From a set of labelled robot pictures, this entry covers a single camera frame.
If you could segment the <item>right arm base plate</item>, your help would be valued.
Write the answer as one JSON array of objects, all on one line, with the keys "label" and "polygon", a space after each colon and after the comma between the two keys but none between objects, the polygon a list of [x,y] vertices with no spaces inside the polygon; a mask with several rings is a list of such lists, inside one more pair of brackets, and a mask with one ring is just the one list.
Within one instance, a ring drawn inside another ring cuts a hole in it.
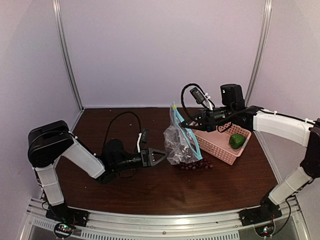
[{"label": "right arm base plate", "polygon": [[282,216],[279,206],[269,207],[265,204],[254,208],[245,208],[239,213],[239,218],[243,227],[270,222]]}]

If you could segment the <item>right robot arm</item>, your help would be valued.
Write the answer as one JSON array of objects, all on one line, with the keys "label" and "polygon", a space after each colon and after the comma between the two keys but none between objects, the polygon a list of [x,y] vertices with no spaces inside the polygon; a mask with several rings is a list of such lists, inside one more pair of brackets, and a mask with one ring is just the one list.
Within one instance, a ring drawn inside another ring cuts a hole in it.
[{"label": "right robot arm", "polygon": [[189,120],[181,123],[182,127],[213,132],[220,126],[231,123],[250,132],[263,132],[298,143],[306,148],[305,156],[292,173],[271,189],[260,201],[256,210],[245,210],[248,217],[257,217],[266,221],[273,217],[291,195],[310,184],[320,176],[320,121],[300,119],[297,117],[269,111],[259,106],[246,106],[242,87],[239,84],[220,86],[222,106],[216,107],[196,83],[185,85],[180,94],[183,105],[187,88],[199,105],[209,103],[195,115],[187,113]]}]

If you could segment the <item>clear zip top bag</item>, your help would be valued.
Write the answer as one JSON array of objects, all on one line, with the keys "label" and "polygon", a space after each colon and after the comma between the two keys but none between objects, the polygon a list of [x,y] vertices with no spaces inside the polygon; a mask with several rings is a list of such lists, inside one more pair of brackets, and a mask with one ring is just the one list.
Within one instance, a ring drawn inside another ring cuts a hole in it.
[{"label": "clear zip top bag", "polygon": [[203,159],[196,135],[182,123],[185,118],[181,115],[175,102],[169,109],[170,125],[163,132],[164,148],[168,162],[179,164],[193,164]]}]

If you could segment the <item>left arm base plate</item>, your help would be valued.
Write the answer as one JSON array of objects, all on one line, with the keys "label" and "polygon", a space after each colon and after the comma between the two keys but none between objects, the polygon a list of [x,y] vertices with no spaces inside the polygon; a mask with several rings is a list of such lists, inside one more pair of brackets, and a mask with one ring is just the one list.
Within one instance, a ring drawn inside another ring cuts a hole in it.
[{"label": "left arm base plate", "polygon": [[87,210],[69,207],[66,202],[63,202],[58,205],[49,204],[45,216],[48,219],[64,224],[86,227],[89,212]]}]

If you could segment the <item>dark red grape bunch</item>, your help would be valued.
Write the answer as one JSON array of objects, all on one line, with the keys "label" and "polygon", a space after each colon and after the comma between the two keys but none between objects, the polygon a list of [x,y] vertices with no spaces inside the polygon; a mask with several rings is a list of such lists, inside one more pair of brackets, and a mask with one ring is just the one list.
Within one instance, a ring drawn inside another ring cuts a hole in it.
[{"label": "dark red grape bunch", "polygon": [[184,163],[181,162],[177,165],[181,170],[184,171],[194,171],[197,169],[212,169],[213,165],[210,161],[206,160],[206,159],[201,159],[195,162],[191,162],[191,163]]}]

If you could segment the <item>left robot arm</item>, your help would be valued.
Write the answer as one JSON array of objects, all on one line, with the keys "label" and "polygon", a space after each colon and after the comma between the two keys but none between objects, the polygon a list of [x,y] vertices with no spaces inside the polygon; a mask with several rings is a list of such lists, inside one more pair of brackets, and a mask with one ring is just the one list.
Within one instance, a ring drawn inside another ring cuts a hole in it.
[{"label": "left robot arm", "polygon": [[63,120],[32,129],[27,137],[27,157],[53,215],[61,222],[72,218],[54,166],[57,159],[67,158],[91,178],[106,184],[116,179],[122,171],[154,167],[166,159],[165,151],[142,148],[148,134],[148,130],[139,133],[135,153],[125,151],[121,140],[112,139],[104,144],[101,155],[97,155],[69,130]]}]

